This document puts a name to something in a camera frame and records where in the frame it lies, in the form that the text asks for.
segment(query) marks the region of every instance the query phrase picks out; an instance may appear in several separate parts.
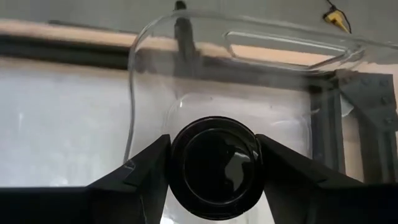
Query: black jar lid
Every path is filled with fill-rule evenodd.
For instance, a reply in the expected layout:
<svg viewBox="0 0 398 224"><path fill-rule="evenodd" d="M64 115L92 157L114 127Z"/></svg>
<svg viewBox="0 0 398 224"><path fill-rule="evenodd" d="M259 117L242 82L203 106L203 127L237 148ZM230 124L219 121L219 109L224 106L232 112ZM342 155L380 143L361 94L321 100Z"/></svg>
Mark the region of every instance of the black jar lid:
<svg viewBox="0 0 398 224"><path fill-rule="evenodd" d="M209 220L246 212L264 190L256 137L240 122L220 116L198 119L179 132L167 172L181 205Z"/></svg>

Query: clear glass dish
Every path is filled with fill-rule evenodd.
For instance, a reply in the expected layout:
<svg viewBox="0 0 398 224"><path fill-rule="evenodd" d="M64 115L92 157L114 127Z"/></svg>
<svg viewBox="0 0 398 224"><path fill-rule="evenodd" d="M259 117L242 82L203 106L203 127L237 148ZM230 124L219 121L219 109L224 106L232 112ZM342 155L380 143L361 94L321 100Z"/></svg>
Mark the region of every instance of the clear glass dish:
<svg viewBox="0 0 398 224"><path fill-rule="evenodd" d="M397 49L282 22L174 12L144 28L132 46L132 122L126 150L132 157L161 134L173 139L196 119L227 116L304 156L317 157L313 137L318 133L314 132L336 128L321 125L313 129L312 120L324 112L313 99L328 100L313 91L321 80L337 83L328 87L328 93L338 97L339 107L334 109L343 117L345 173L363 180L358 122L350 113L354 106L340 99L338 84L353 79L353 72L389 73L395 79ZM263 195L250 211L225 222L272 222L267 207ZM189 214L171 191L163 221L211 223Z"/></svg>

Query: cable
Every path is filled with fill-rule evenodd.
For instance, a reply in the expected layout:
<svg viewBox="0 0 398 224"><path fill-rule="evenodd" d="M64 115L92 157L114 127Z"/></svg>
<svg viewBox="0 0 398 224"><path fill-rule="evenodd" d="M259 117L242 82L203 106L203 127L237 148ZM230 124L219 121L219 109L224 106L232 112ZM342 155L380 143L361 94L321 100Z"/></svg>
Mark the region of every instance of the cable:
<svg viewBox="0 0 398 224"><path fill-rule="evenodd" d="M345 14L342 10L338 9L338 8L336 7L336 5L333 4L330 0L326 0L326 2L328 2L329 5L330 5L330 10L329 10L329 12L338 11L338 12L340 12L340 13L343 15L344 20L345 20L345 21L347 22L347 24L348 24L348 31L349 31L350 34L352 34L351 23L349 22L349 20L348 20L346 14Z"/></svg>

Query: metal frame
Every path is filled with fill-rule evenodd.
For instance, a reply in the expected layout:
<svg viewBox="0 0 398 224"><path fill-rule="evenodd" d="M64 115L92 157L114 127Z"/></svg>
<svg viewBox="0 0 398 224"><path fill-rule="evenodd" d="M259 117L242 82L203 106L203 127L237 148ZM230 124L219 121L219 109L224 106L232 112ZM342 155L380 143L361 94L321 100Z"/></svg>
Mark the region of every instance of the metal frame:
<svg viewBox="0 0 398 224"><path fill-rule="evenodd" d="M34 37L19 37L6 34L0 35L0 55L7 57L44 60L49 62L71 63L77 65L126 70L128 65L129 50L129 47L84 44L80 42L47 40ZM156 54L159 55L158 57L161 57L162 54L180 54L180 52L168 52L162 50L153 51L156 52L143 52L142 55ZM145 63L146 60L151 60L151 58L142 58L141 68L139 69L153 70L154 68L147 66L148 63ZM184 76L186 73L181 71L181 69L186 69L186 66L184 65L186 62L184 60L177 60L174 63L174 75ZM199 63L204 63L207 65L206 67L208 70L200 71L200 76L203 79L214 80L214 76L211 76L211 74L214 71L217 71L219 75L216 81L223 82L228 76L229 81L232 80L242 83L247 81L241 76L241 72L244 71L245 73L249 73L249 75L261 77L255 79L260 80L260 82L251 83L253 85L264 85L273 88L302 90L309 92L311 108L313 110L319 110L311 117L313 159L325 164L331 169L345 173L343 134L341 130L340 93L342 93L346 98L349 98L346 94L349 88L353 89L354 92L357 91L358 89L355 89L356 87L349 87L348 85L349 83L353 83L353 80L344 79L344 83L337 82L336 80L338 80L338 72L331 72L321 77L291 75L286 71L278 71L278 69L265 70L264 68L248 65L245 63L234 62L232 60L219 60L206 56L200 57ZM387 86L379 86L378 89L386 89L386 87L389 89L388 99L392 102L392 104L389 104L388 113L394 113L396 115L396 100L392 82L388 82ZM358 97L365 97L367 100L369 98L378 98L378 100L380 99L380 96L372 95ZM397 181L398 160L395 137L397 122L395 116L391 116L393 118L391 123L394 125L389 124L389 126L392 128L388 128L388 130L380 125L369 125L369 119L364 117L369 117L367 113L373 112L364 112L367 111L367 109L361 107L361 103L358 104L355 102L353 103L353 101L350 102L354 105L357 113L359 112L361 115L358 116L358 121L360 126L359 132L361 137L362 157L364 161L363 168L365 182L374 183Z"/></svg>

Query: gray wall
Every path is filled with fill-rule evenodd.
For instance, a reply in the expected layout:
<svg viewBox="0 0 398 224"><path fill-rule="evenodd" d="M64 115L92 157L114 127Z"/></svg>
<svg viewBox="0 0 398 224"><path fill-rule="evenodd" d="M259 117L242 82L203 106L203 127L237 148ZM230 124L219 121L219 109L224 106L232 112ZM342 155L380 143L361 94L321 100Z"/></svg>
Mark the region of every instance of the gray wall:
<svg viewBox="0 0 398 224"><path fill-rule="evenodd" d="M398 1L332 0L344 10L353 33L398 42ZM294 22L321 30L339 30L322 21L325 0L187 0L189 8L208 9L264 19ZM3 18L47 22L60 20L108 29L139 32L170 12L174 0L0 0Z"/></svg>

